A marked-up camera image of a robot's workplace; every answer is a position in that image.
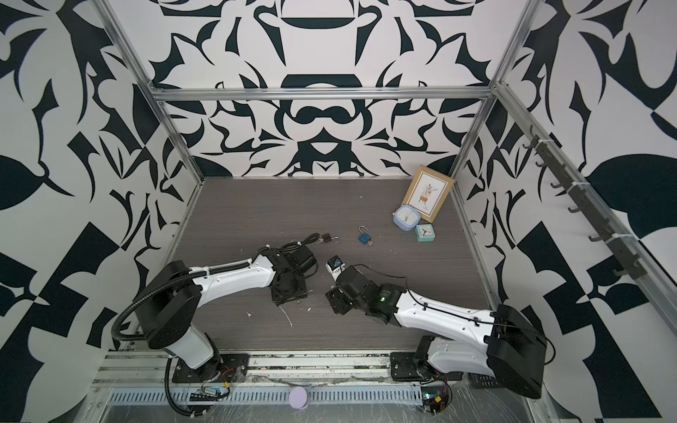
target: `blue alarm clock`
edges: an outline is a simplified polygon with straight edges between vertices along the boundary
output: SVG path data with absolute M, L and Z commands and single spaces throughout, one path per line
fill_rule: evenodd
M 404 204 L 393 213 L 393 222 L 403 231 L 412 230 L 419 220 L 421 214 L 408 204 Z

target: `blue padlock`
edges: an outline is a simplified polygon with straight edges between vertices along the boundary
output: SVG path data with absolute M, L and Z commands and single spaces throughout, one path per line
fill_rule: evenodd
M 368 233 L 364 233 L 364 232 L 362 231 L 362 228 L 364 228 L 365 231 L 369 231 L 369 229 L 367 229 L 366 226 L 359 226 L 359 227 L 357 228 L 357 230 L 360 231 L 361 235 L 360 235 L 359 237 L 357 237 L 358 240 L 359 240 L 362 244 L 374 245 L 374 241 L 372 241 L 372 237 L 370 237 Z

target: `square clock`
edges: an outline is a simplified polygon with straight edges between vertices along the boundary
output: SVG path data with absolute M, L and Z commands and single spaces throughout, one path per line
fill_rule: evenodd
M 435 239 L 435 230 L 430 223 L 416 225 L 416 237 L 419 242 L 428 242 Z

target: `transparent plastic sheet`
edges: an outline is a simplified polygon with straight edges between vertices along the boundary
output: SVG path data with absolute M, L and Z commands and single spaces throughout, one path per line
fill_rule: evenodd
M 389 397 L 387 400 L 346 400 L 341 403 L 322 403 L 322 401 L 310 401 L 307 409 L 297 410 L 291 408 L 288 403 L 271 403 L 274 401 L 262 401 L 262 403 L 246 404 L 233 403 L 231 398 L 253 398 L 258 392 L 260 394 L 262 387 L 274 388 L 277 391 L 290 391 L 294 386 L 303 386 L 303 383 L 295 381 L 294 383 L 279 383 L 279 380 L 272 382 L 267 378 L 258 378 L 256 383 L 247 378 L 244 383 L 231 383 L 231 396 L 214 405 L 205 416 L 202 417 L 184 417 L 176 414 L 163 399 L 152 405 L 132 405 L 115 404 L 115 401 L 109 401 L 103 412 L 101 422 L 205 422 L 205 423 L 305 423 L 305 422 L 369 422 L 369 423 L 413 423 L 413 422 L 454 422 L 454 423 L 524 423 L 532 422 L 531 412 L 523 397 L 516 395 L 507 389 L 473 389 L 465 380 L 451 384 L 453 400 L 450 405 L 436 416 L 422 411 L 421 406 L 414 405 L 408 401 L 400 401 L 396 397 Z M 146 385 L 149 390 L 158 390 L 162 388 L 159 384 Z M 200 390 L 201 384 L 188 385 L 192 392 Z M 205 386 L 219 387 L 218 384 L 206 384 Z M 326 387 L 341 389 L 345 386 L 347 391 L 387 390 L 389 388 L 407 387 L 407 384 L 384 381 L 383 383 L 365 384 L 364 382 L 348 382 L 335 387 L 332 384 L 314 384 L 315 388 Z M 186 385 L 177 386 L 170 384 L 170 389 L 174 393 L 185 388 Z M 181 407 L 186 407 L 185 401 L 177 401 Z

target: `framed art print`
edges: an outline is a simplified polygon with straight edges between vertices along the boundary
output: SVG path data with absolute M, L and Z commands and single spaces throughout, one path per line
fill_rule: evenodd
M 402 204 L 415 208 L 423 219 L 432 223 L 453 184 L 454 180 L 447 175 L 421 165 Z

